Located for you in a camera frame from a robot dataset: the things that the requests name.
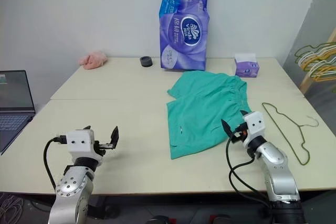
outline pink cloth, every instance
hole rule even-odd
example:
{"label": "pink cloth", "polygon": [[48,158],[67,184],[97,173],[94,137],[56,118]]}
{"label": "pink cloth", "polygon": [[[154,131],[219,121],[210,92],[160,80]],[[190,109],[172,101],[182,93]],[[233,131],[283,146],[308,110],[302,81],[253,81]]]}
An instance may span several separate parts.
{"label": "pink cloth", "polygon": [[79,64],[83,65],[84,69],[99,68],[107,61],[107,57],[103,52],[92,52],[86,57],[79,60]]}

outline white wall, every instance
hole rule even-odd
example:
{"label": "white wall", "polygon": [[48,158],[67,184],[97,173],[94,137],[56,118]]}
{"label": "white wall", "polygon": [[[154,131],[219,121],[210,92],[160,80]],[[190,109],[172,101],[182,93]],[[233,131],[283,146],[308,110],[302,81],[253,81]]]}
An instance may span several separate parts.
{"label": "white wall", "polygon": [[[48,101],[93,50],[159,55],[161,0],[0,0],[1,69],[27,69]],[[208,57],[256,52],[283,63],[311,0],[208,0]]]}

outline white table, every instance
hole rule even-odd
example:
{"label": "white table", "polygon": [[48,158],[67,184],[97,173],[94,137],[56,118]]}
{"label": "white table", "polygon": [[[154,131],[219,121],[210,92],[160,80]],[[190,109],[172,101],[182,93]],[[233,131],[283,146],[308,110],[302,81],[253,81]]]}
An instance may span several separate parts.
{"label": "white table", "polygon": [[[118,62],[119,67],[112,65],[113,62]],[[54,99],[61,99],[61,94],[68,97],[63,98],[64,100],[51,100],[4,155],[0,156],[0,191],[54,193],[43,165],[46,142],[57,134],[89,124],[95,132],[96,140],[101,143],[109,142],[111,131],[116,125],[120,131],[117,149],[108,151],[104,163],[96,170],[94,194],[233,191],[228,181],[225,143],[194,155],[170,159],[165,103],[172,98],[166,94],[166,89],[171,87],[181,73],[167,72],[157,66],[137,68],[134,62],[138,64],[138,59],[112,59],[101,69],[86,72],[78,70],[53,96]],[[208,66],[218,69],[226,62],[228,60],[210,60]],[[287,153],[290,169],[300,190],[336,188],[336,174],[328,169],[334,162],[336,137],[274,60],[260,60],[260,65],[258,78],[244,79],[248,81],[248,102],[252,110],[264,112],[261,103],[270,102],[299,123],[314,123],[306,115],[316,118],[320,123],[317,128],[303,128],[306,147],[311,152],[311,161],[307,166],[301,166],[297,162],[278,129],[264,113],[266,139]],[[108,71],[109,68],[114,69],[114,72]],[[75,85],[81,84],[75,81],[78,76],[82,76],[80,79],[89,83],[78,87]],[[271,80],[275,81],[276,76],[277,84],[273,85]],[[148,92],[136,92],[140,90],[140,79],[151,81],[150,89],[145,88]],[[116,92],[105,92],[103,87],[109,86],[107,82],[111,85],[114,83],[115,86],[111,86],[109,90],[115,89]],[[87,92],[91,83],[100,84],[91,86],[93,91]],[[86,97],[75,97],[78,93]],[[284,131],[298,155],[305,160],[306,154],[299,146],[299,132],[283,117],[272,114],[280,126],[285,128]],[[230,156],[233,164],[249,160],[240,143],[231,146]],[[71,164],[67,147],[52,144],[48,152],[48,162],[55,180],[58,181],[66,165]],[[257,163],[242,167],[238,173],[255,188],[265,189],[263,175]],[[237,187],[245,189],[238,183]]]}

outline purple tissue box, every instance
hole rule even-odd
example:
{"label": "purple tissue box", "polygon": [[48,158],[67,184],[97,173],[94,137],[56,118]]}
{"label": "purple tissue box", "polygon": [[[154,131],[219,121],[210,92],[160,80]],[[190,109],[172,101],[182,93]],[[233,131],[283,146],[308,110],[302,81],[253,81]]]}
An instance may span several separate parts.
{"label": "purple tissue box", "polygon": [[236,74],[239,77],[257,77],[259,64],[257,62],[243,61],[236,62]]}

